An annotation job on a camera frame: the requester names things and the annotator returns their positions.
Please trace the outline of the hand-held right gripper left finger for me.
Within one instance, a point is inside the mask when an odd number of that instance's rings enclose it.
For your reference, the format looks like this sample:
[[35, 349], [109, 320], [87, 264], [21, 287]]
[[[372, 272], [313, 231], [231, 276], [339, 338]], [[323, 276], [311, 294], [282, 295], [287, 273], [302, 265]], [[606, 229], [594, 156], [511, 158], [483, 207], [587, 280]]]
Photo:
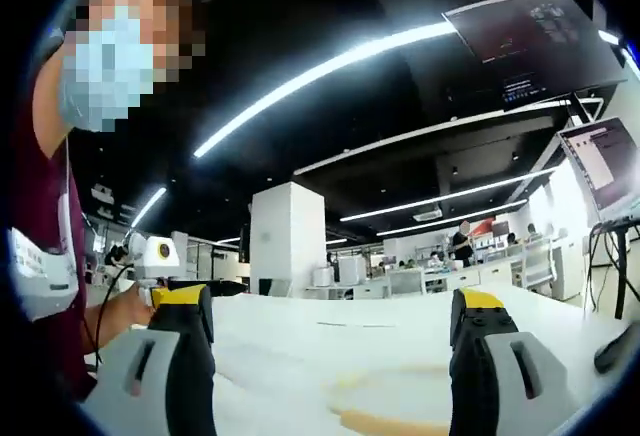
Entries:
[[105, 435], [214, 435], [215, 360], [205, 284], [152, 291], [145, 329], [104, 348], [97, 383], [81, 404]]

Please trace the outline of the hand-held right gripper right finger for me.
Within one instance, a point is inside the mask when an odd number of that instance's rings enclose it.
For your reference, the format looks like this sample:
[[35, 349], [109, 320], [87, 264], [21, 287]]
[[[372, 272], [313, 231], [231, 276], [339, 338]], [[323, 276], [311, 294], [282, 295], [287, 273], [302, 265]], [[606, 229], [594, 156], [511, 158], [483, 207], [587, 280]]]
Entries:
[[453, 292], [451, 435], [554, 435], [578, 411], [565, 365], [494, 295]]

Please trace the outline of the person's left hand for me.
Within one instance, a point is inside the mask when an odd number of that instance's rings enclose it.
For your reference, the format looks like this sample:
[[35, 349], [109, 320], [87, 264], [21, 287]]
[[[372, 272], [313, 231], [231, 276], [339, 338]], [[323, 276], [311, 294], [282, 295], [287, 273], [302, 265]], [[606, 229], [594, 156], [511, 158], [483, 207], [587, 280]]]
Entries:
[[136, 283], [104, 304], [86, 308], [80, 322], [83, 353], [106, 346], [134, 324], [148, 325], [154, 312], [141, 301]]

